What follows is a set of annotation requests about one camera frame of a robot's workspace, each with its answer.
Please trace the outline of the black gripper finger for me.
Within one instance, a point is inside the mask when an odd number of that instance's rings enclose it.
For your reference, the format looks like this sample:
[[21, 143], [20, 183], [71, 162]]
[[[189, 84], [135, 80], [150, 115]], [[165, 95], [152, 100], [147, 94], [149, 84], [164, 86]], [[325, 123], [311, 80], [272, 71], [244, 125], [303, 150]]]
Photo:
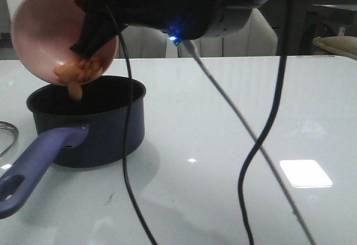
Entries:
[[84, 11], [84, 20], [80, 36], [70, 50], [89, 59], [122, 30], [117, 0], [75, 0], [74, 3]]

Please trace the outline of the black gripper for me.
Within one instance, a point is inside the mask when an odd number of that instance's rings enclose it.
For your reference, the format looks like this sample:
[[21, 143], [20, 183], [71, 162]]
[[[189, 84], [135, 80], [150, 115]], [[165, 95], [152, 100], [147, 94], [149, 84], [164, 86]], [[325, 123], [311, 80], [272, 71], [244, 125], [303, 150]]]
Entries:
[[222, 37], [241, 30], [268, 0], [117, 0], [122, 29], [160, 30], [178, 41]]

